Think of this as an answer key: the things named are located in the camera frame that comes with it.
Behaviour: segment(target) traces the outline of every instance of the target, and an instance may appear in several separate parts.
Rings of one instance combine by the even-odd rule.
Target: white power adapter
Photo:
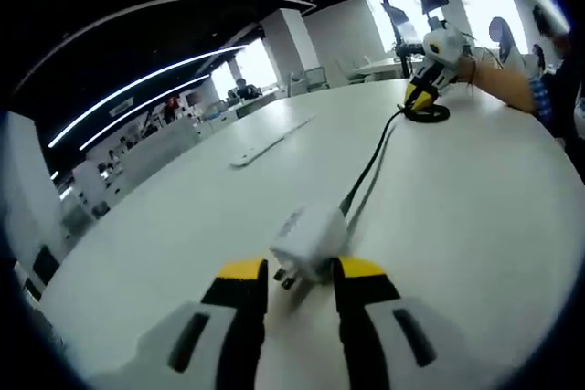
[[[347,226],[338,206],[309,205],[294,211],[270,247],[281,264],[274,278],[289,289],[297,278],[319,283],[331,258],[340,255]]]

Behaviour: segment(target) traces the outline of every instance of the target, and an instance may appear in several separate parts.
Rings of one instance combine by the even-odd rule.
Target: plaid shirt sleeve
[[[532,78],[528,82],[534,95],[534,102],[537,105],[538,119],[544,124],[551,122],[553,116],[552,105],[545,85],[540,78]]]

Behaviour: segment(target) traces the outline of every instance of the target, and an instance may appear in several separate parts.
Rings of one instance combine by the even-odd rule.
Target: window
[[[388,0],[388,2],[395,8],[404,11],[421,40],[431,32],[427,15],[422,13],[422,3],[420,0]],[[440,8],[431,11],[429,16],[444,20]]]
[[[266,47],[261,39],[252,41],[246,48],[236,55],[241,76],[248,82],[261,89],[276,84],[276,74],[268,58]]]
[[[497,43],[490,38],[489,27],[492,19],[500,16],[510,25],[520,53],[528,53],[527,38],[514,0],[462,0],[462,2],[478,46],[497,49]]]
[[[228,63],[223,63],[211,72],[211,81],[221,100],[226,100],[228,91],[236,87],[236,80],[234,80],[231,70],[229,70]]]
[[[382,6],[382,0],[366,0],[367,6],[374,17],[374,23],[378,29],[380,39],[382,40],[382,47],[385,52],[392,50],[392,47],[396,43],[396,37],[394,36],[394,29],[392,28],[392,22],[384,11]]]

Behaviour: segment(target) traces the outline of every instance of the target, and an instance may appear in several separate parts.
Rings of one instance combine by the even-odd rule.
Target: white table
[[[412,67],[415,69],[422,61],[412,60]],[[360,68],[354,69],[352,76],[383,76],[389,73],[396,74],[397,78],[402,75],[402,64],[400,61],[395,61],[394,58],[385,58],[380,61],[374,61],[366,64]]]
[[[283,222],[303,203],[342,199],[406,84],[277,100],[123,199],[65,259],[40,302],[80,373],[129,361],[140,335],[200,300],[223,263],[263,255],[272,275],[267,248]],[[497,365],[488,367],[497,379],[533,352],[567,298],[583,255],[585,189],[534,118],[466,87],[452,86],[442,100],[452,111],[446,122],[397,120],[350,248],[449,321],[475,359]],[[229,168],[249,142],[311,113],[250,166]],[[348,388],[332,287],[299,301],[271,281],[256,388]]]

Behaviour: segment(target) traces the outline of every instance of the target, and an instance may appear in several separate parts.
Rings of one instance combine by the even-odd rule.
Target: black ceiling
[[[153,0],[7,0],[9,66],[2,96],[9,109],[37,123],[41,144],[75,117],[120,87],[150,72],[218,49],[242,28],[260,22],[279,7],[306,6],[277,0],[183,0],[114,18],[75,38],[15,87],[63,39],[107,15]],[[304,0],[319,8],[342,0]],[[241,42],[258,34],[252,32]],[[218,65],[224,58],[216,61]],[[46,157],[50,168],[80,159],[77,148],[110,121],[107,111],[121,100],[152,98],[195,77],[196,62],[129,90],[80,124]],[[202,73],[208,73],[208,67]]]

